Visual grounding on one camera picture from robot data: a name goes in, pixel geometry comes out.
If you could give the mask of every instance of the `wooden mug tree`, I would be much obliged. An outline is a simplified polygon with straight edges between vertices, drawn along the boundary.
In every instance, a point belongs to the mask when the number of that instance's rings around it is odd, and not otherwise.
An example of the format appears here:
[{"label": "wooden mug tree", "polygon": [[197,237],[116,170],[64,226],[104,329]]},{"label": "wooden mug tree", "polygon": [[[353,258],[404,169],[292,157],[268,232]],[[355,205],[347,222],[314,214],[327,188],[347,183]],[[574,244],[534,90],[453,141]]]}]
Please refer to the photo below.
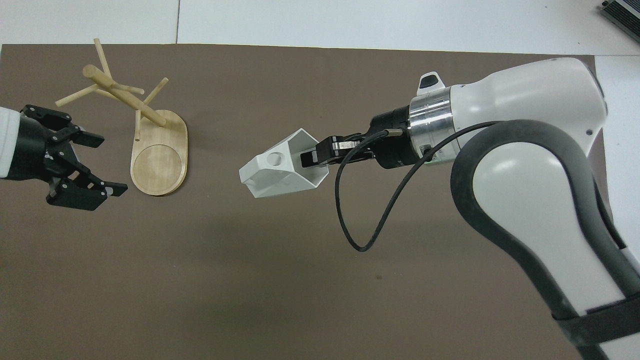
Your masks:
[{"label": "wooden mug tree", "polygon": [[167,195],[176,190],[187,174],[188,134],[182,118],[169,110],[153,110],[149,103],[169,81],[164,78],[145,100],[132,93],[145,91],[117,83],[109,71],[100,40],[93,39],[102,70],[94,65],[83,68],[83,75],[95,84],[56,101],[58,107],[92,92],[124,102],[136,111],[136,130],[131,152],[131,179],[149,195]]}]

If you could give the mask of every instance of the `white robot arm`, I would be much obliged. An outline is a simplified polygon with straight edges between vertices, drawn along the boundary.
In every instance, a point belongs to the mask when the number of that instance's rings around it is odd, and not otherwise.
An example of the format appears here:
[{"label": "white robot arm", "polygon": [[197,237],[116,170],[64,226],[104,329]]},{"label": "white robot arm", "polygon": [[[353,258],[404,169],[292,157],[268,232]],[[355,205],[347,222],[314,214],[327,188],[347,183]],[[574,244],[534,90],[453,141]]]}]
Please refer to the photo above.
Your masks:
[{"label": "white robot arm", "polygon": [[67,113],[35,105],[21,112],[0,108],[0,179],[40,179],[49,183],[49,204],[95,210],[127,185],[93,175],[77,160],[70,142],[98,147],[103,141],[71,123]]},{"label": "white robot arm", "polygon": [[[365,251],[409,177],[425,162],[454,160],[451,191],[461,215],[520,264],[581,356],[635,359],[640,266],[586,160],[606,114],[598,81],[573,58],[449,87],[429,73],[408,106],[374,117],[366,134],[315,144],[308,135],[300,141],[299,130],[251,160],[240,178],[256,197],[279,195],[316,187],[326,176],[321,170],[339,163],[340,223],[350,244]],[[359,246],[342,220],[339,180],[347,163],[371,158],[384,168],[413,168],[374,236]]]}]

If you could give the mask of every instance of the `black strap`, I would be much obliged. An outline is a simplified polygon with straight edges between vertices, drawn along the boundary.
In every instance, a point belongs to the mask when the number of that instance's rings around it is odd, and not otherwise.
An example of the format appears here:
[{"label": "black strap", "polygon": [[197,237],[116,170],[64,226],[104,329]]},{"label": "black strap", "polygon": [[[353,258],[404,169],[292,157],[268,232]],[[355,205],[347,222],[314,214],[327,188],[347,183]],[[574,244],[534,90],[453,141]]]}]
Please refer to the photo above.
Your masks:
[{"label": "black strap", "polygon": [[590,310],[587,315],[556,321],[577,347],[624,338],[640,332],[640,293]]}]

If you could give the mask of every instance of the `brown mat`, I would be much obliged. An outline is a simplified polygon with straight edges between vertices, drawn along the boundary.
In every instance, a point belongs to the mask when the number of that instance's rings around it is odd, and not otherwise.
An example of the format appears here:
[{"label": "brown mat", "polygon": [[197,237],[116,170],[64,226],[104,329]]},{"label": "brown mat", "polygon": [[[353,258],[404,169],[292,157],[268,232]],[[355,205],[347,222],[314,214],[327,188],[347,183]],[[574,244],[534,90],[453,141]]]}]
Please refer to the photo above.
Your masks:
[{"label": "brown mat", "polygon": [[[88,95],[62,107],[103,135],[76,147],[129,191],[90,213],[45,203],[39,181],[0,181],[2,359],[578,359],[516,263],[456,211],[451,164],[410,182],[359,254],[319,189],[254,199],[238,169],[299,127],[365,131],[408,104],[421,74],[448,85],[546,55],[218,45],[105,45],[122,83],[189,129],[189,172],[167,197],[129,177],[134,112]],[[580,57],[593,68],[591,56]],[[91,83],[92,45],[4,45],[0,106],[55,108]],[[602,143],[596,153],[604,181]],[[364,243],[408,168],[344,174],[346,220]]]}]

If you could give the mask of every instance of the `black cable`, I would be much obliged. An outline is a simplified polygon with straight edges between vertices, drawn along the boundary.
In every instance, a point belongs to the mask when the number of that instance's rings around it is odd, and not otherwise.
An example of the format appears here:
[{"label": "black cable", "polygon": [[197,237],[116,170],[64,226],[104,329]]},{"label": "black cable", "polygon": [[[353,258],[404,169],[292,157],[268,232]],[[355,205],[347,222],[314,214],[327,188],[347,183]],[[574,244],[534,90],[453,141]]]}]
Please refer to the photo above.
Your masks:
[{"label": "black cable", "polygon": [[391,196],[391,199],[387,204],[387,208],[385,209],[385,212],[382,214],[382,217],[378,222],[378,226],[376,226],[376,229],[374,230],[373,235],[371,236],[371,239],[369,240],[369,242],[367,242],[367,244],[364,246],[359,246],[355,242],[355,240],[351,237],[351,234],[349,234],[349,230],[347,230],[347,225],[344,223],[344,218],[342,217],[342,208],[340,207],[340,178],[342,177],[342,171],[344,170],[344,167],[349,163],[349,161],[353,158],[353,156],[355,156],[358,152],[360,152],[362,149],[367,147],[370,143],[378,141],[381,138],[387,137],[389,135],[389,131],[382,130],[364,138],[356,147],[354,147],[353,149],[351,149],[351,151],[347,153],[347,155],[344,157],[344,159],[340,163],[338,172],[335,175],[335,207],[338,213],[338,220],[340,221],[340,226],[342,227],[342,232],[344,233],[344,236],[347,238],[347,241],[349,242],[349,244],[359,252],[365,252],[369,250],[373,246],[373,243],[376,242],[376,239],[378,239],[378,235],[380,235],[380,231],[382,231],[382,227],[385,225],[385,222],[389,217],[389,213],[391,212],[391,209],[394,207],[394,204],[396,203],[396,200],[400,196],[400,193],[402,192],[406,184],[409,182],[411,177],[416,173],[416,171],[418,171],[418,169],[420,169],[420,167],[425,162],[431,161],[431,159],[433,159],[433,156],[435,155],[436,152],[438,152],[440,149],[442,149],[442,147],[452,142],[453,140],[457,139],[458,137],[464,134],[470,133],[471,131],[475,131],[478,129],[482,129],[484,127],[494,125],[498,122],[499,121],[481,122],[480,124],[475,124],[475,125],[466,127],[460,131],[453,133],[452,135],[449,135],[446,139],[442,140],[440,143],[438,143],[437,145],[432,147],[430,150],[425,152],[424,155],[420,158],[420,160],[416,161],[416,163],[413,165],[411,170],[407,172],[407,174],[404,176],[404,178],[396,188],[396,191],[394,192],[393,196]]}]

